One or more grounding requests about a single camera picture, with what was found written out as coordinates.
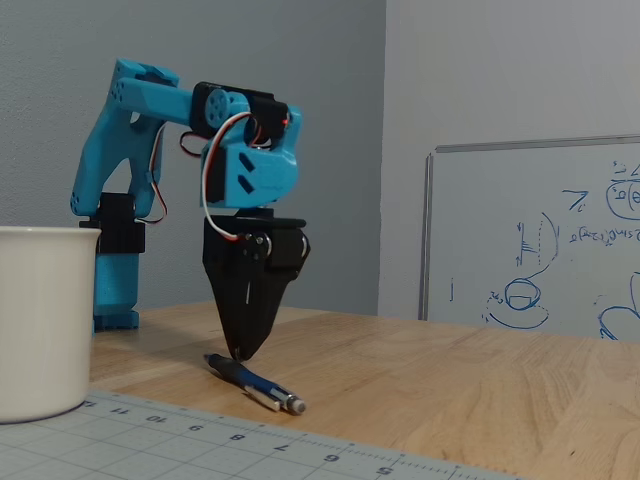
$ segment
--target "pen eraser cap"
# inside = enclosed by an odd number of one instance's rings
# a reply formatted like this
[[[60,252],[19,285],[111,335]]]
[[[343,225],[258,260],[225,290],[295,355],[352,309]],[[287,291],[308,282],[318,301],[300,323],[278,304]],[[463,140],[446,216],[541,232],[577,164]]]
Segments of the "pen eraser cap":
[[[300,415],[307,409],[307,405],[304,403],[304,401],[300,400],[299,398],[296,398],[293,402],[291,402],[290,407],[291,407],[291,410],[297,413],[298,415]]]

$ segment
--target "blue pen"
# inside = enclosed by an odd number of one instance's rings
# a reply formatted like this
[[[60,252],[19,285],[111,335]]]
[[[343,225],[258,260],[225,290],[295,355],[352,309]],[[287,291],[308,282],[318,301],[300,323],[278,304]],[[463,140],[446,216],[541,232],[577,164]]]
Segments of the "blue pen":
[[[300,397],[277,383],[250,372],[241,363],[216,353],[204,356],[207,364],[220,376],[244,389],[254,400],[271,410],[284,409],[294,415],[302,414],[307,406]]]

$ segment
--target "wooden table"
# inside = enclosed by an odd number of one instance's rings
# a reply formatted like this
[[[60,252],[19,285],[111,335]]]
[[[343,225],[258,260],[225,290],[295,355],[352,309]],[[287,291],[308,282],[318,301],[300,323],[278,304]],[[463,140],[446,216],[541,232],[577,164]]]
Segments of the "wooden table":
[[[97,335],[92,383],[534,479],[640,478],[640,345],[282,309],[248,365],[299,393],[274,413],[213,376],[211,304]]]

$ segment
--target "robotic arm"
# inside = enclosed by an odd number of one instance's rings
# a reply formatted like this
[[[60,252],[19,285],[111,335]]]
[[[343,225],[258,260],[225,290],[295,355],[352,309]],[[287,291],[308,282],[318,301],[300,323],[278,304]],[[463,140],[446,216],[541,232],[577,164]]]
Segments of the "robotic arm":
[[[295,185],[302,116],[272,94],[206,82],[186,91],[178,82],[167,69],[118,60],[104,108],[84,145],[71,210],[89,217],[80,226],[102,229],[95,326],[138,326],[132,310],[138,259],[145,250],[145,223],[151,223],[144,217],[157,196],[163,127],[173,122],[213,138],[202,152],[206,206],[239,209],[235,216],[210,217],[207,211],[203,264],[229,351],[242,361],[268,337],[285,288],[310,251],[301,230],[304,220],[275,218],[273,210],[262,208]],[[128,193],[103,193],[125,159],[131,167]]]

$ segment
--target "white mug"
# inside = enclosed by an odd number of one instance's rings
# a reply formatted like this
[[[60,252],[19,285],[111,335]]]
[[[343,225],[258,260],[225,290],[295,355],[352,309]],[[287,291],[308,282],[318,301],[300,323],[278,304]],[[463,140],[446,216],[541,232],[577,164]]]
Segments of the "white mug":
[[[0,423],[51,417],[86,398],[99,235],[0,227]]]

